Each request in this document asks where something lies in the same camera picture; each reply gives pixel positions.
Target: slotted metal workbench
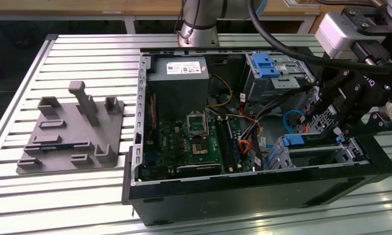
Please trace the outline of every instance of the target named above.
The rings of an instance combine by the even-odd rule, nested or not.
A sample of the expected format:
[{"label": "slotted metal workbench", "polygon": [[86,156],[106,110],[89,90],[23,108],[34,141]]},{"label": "slotted metal workbench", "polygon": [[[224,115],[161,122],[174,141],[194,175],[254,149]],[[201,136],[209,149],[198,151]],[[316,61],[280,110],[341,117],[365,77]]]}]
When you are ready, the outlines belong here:
[{"label": "slotted metal workbench", "polygon": [[[322,49],[313,35],[277,35],[289,46]],[[392,234],[392,177],[330,205],[145,227],[121,206],[124,161],[132,144],[140,48],[176,47],[173,35],[60,35],[46,40],[0,121],[0,234],[108,235],[153,233]],[[257,35],[220,35],[221,46],[266,46]],[[66,87],[84,80],[94,101],[117,95],[126,104],[120,158],[112,169],[57,175],[17,175],[41,96],[74,101]],[[376,137],[392,159],[392,132]]]}]

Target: open computer tower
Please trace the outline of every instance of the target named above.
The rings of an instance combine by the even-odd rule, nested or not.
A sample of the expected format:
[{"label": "open computer tower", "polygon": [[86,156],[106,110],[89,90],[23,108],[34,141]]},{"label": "open computer tower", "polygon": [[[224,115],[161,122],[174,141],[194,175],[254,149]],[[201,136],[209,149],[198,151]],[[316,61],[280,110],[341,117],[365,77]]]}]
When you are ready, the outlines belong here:
[{"label": "open computer tower", "polygon": [[[122,204],[145,225],[328,204],[392,175],[373,137],[317,138],[336,106],[308,125],[284,115],[313,105],[316,70],[264,48],[141,52]],[[245,152],[242,115],[302,87],[258,121],[261,153]]]}]

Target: blue cable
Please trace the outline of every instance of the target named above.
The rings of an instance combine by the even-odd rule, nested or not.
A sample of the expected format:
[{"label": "blue cable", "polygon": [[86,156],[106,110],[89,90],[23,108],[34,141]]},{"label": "blue cable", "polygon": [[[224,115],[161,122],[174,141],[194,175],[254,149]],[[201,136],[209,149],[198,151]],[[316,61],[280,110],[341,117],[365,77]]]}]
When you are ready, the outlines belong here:
[{"label": "blue cable", "polygon": [[284,115],[282,115],[282,125],[285,126],[285,129],[288,131],[289,134],[293,134],[293,130],[292,128],[288,126],[288,114],[290,112],[294,112],[294,113],[298,113],[298,114],[304,114],[305,115],[305,112],[301,111],[301,110],[296,110],[296,109],[292,109],[289,110]]},{"label": "blue cable", "polygon": [[262,0],[262,1],[261,1],[261,4],[260,4],[260,6],[258,6],[258,8],[257,8],[257,10],[256,10],[256,14],[257,14],[257,16],[260,16],[260,15],[262,14],[262,12],[264,12],[265,5],[266,5],[266,1],[268,1],[268,0]]}]

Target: ram slot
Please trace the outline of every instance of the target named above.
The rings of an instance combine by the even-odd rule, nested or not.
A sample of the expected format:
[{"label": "ram slot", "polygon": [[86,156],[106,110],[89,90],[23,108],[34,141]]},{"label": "ram slot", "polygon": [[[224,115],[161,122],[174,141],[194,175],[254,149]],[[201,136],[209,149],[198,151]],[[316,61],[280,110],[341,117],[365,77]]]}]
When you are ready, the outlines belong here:
[{"label": "ram slot", "polygon": [[221,150],[222,162],[224,162],[224,170],[226,173],[233,173],[236,170],[237,162],[233,157],[232,150],[232,136],[229,135],[228,130],[228,120],[218,119],[214,120],[216,134],[217,134],[217,142]]},{"label": "ram slot", "polygon": [[226,119],[226,127],[228,127],[228,136],[229,136],[229,142],[230,142],[232,156],[233,156],[234,162],[237,164],[237,168],[240,168],[241,167],[240,153],[238,153],[238,149],[237,149],[237,141],[233,138],[233,130],[232,130],[229,119]]}]

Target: green circuit board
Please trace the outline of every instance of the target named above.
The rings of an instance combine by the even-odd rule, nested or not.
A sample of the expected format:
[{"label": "green circuit board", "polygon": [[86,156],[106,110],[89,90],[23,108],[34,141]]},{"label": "green circuit board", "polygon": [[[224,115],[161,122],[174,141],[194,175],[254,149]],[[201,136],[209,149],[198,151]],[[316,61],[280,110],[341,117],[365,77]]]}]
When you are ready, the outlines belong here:
[{"label": "green circuit board", "polygon": [[[190,131],[204,129],[200,121],[189,122]],[[237,119],[229,120],[232,126],[232,137],[237,139],[241,129]],[[222,166],[222,155],[218,146],[214,120],[208,119],[206,136],[189,137],[186,120],[158,122],[157,143],[146,144],[144,148],[145,167],[141,169],[142,180],[166,179],[168,168],[177,165],[190,164],[220,164],[221,174],[225,174]],[[240,161],[242,166],[237,172],[250,171],[249,160]]]}]

